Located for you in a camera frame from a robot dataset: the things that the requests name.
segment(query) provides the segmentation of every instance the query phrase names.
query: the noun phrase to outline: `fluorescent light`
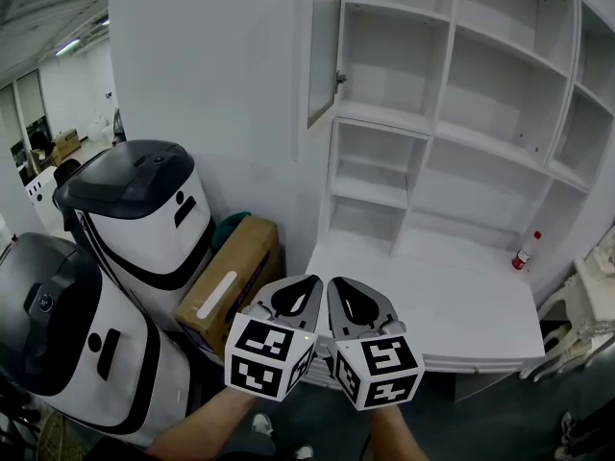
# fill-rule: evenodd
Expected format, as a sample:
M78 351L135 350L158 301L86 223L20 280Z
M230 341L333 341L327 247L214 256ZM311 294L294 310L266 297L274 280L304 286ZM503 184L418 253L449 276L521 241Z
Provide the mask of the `fluorescent light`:
M62 55L64 53L66 53L68 50L74 48L78 44L79 44L79 40L78 39L73 39L68 44L66 44L66 46L64 46L58 53L56 53L56 56L58 57L59 55Z

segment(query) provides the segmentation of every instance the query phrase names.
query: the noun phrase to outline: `door hinge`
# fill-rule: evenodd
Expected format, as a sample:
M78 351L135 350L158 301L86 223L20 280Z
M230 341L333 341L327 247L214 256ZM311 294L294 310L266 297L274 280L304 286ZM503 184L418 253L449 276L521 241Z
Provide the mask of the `door hinge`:
M337 94L337 90L339 89L340 84L344 84L348 78L345 73L341 73L339 70L335 70L335 94Z

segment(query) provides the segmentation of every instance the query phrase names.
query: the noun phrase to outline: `sneaker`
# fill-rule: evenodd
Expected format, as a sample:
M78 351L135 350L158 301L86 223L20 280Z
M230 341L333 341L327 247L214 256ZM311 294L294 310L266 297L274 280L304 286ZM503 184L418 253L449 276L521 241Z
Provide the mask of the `sneaker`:
M568 451L567 446L560 446L557 448L553 457L558 461L569 461L573 459L573 455Z
M271 437L273 434L271 419L264 413L257 413L252 419L252 431Z
M561 427L561 443L563 446L568 446L568 443L572 439L570 431L576 423L577 421L573 420L573 416L570 414L570 412L567 411L562 416L561 421L559 422L559 426Z
M314 457L314 449L307 444L295 450L292 455L293 459L311 459L312 457Z

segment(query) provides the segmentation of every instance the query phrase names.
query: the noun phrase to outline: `forearm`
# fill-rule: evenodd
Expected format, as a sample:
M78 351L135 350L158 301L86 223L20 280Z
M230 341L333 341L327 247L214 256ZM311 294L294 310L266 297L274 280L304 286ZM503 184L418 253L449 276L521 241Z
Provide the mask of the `forearm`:
M226 388L192 415L158 435L147 454L162 461L214 459L256 397Z
M428 461L397 406L373 410L370 430L375 461Z

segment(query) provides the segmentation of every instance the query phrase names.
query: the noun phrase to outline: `white desk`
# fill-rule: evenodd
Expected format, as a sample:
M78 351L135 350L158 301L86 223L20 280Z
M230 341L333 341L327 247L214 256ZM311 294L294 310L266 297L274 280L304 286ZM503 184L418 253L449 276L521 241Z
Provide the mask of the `white desk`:
M477 264L479 258L450 254L436 264L433 257L415 252L382 258L319 244L307 273L319 276L325 286L333 277L348 277L384 294L406 323L428 371L506 374L544 355L533 297L518 275L505 265L495 269L489 257L484 265ZM328 321L324 297L318 334L332 336ZM326 366L318 360L312 367L318 374L310 369L307 382L334 387L321 383Z

